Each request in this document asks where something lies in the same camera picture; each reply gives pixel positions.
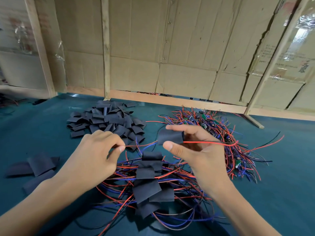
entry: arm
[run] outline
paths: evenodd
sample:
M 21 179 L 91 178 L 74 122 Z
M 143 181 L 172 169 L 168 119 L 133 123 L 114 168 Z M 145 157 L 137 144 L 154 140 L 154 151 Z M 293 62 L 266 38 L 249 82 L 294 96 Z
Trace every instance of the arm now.
M 217 141 L 200 126 L 168 125 L 166 129 L 185 131 L 188 141 Z M 281 236 L 234 187 L 226 173 L 224 147 L 218 144 L 181 146 L 165 142 L 163 147 L 187 161 L 200 187 L 217 203 L 242 236 Z
M 112 146 L 117 145 L 108 156 Z M 60 171 L 0 217 L 0 235 L 34 235 L 49 219 L 116 170 L 125 149 L 111 132 L 86 134 Z

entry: green table surface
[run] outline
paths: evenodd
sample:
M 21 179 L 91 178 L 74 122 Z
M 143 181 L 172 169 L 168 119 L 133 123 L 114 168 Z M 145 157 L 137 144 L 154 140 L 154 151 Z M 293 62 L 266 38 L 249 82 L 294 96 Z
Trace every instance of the green table surface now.
M 81 140 L 70 138 L 70 130 L 66 127 L 69 114 L 72 111 L 83 111 L 99 99 L 101 98 L 62 94 L 35 106 L 26 101 L 19 107 L 13 107 L 15 112 L 11 115 L 1 114 L 4 111 L 10 112 L 10 109 L 0 109 L 0 174 L 3 175 L 9 165 L 25 161 L 41 152 L 49 156 L 60 156 L 59 170 Z M 137 104 L 132 108 L 135 111 L 132 115 L 142 120 L 159 121 L 161 118 L 158 115 L 171 116 L 171 111 L 179 109 L 152 103 Z M 235 179 L 233 183 L 258 213 L 282 235 L 314 235 L 315 123 L 256 116 L 254 118 L 265 126 L 264 129 L 258 129 L 236 115 L 224 116 L 231 125 L 236 125 L 235 131 L 242 134 L 234 134 L 235 137 L 250 148 L 270 141 L 279 131 L 280 135 L 285 135 L 281 142 L 257 150 L 267 160 L 273 160 L 269 166 L 257 163 L 262 181 L 255 184 L 244 178 Z M 160 123 L 148 123 L 143 144 L 153 142 L 160 127 Z M 172 158 L 161 146 L 156 146 L 155 151 L 161 151 L 168 159 Z M 136 153 L 128 155 L 136 158 Z M 32 176 L 0 178 L 0 214 L 26 197 L 22 185 L 31 178 Z M 88 227 L 96 227 L 110 220 L 112 212 L 91 208 L 91 203 L 103 200 L 103 196 L 95 189 L 85 193 L 47 223 L 39 234 L 97 235 L 102 229 L 81 229 L 73 220 L 77 219 Z M 221 225 L 230 235 L 237 235 L 231 225 Z M 152 218 L 142 220 L 126 211 L 126 216 L 115 222 L 106 235 L 226 235 L 219 225 L 210 223 L 209 227 L 212 232 L 201 223 L 192 223 L 186 230 L 170 231 Z

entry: person's left hand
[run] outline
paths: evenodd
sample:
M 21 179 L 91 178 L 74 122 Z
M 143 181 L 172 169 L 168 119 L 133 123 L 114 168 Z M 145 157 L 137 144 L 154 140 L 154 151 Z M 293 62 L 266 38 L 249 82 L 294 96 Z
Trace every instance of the person's left hand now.
M 117 147 L 108 156 L 114 145 Z M 53 178 L 71 186 L 76 193 L 83 194 L 114 173 L 117 159 L 124 149 L 124 141 L 110 131 L 97 130 L 93 134 L 85 134 L 77 149 Z

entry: hand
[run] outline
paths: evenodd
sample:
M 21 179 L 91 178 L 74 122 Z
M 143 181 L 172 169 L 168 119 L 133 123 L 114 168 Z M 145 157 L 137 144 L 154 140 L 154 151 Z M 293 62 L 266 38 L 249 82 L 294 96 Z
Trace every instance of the hand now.
M 185 141 L 218 141 L 200 126 L 167 125 L 166 129 L 184 131 Z M 203 190 L 214 197 L 223 185 L 231 183 L 226 173 L 224 146 L 210 143 L 184 143 L 183 145 L 166 141 L 163 147 L 187 161 Z
M 118 147 L 108 156 L 114 145 Z M 110 131 L 97 130 L 93 134 L 85 134 L 77 149 L 53 178 L 67 182 L 75 193 L 81 195 L 114 173 L 117 159 L 124 149 L 124 141 Z

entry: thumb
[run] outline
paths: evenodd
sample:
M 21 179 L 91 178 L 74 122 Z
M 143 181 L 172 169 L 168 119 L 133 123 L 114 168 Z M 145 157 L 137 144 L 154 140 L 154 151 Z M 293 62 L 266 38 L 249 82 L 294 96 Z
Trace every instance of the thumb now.
M 125 146 L 116 147 L 108 156 L 107 161 L 116 165 L 120 153 L 122 153 L 125 148 L 126 148 Z
M 177 156 L 179 158 L 182 158 L 183 160 L 189 162 L 192 162 L 194 159 L 194 156 L 196 154 L 195 151 L 188 149 L 182 145 L 173 143 L 171 141 L 166 141 L 163 143 L 163 147 L 171 152 L 174 156 Z

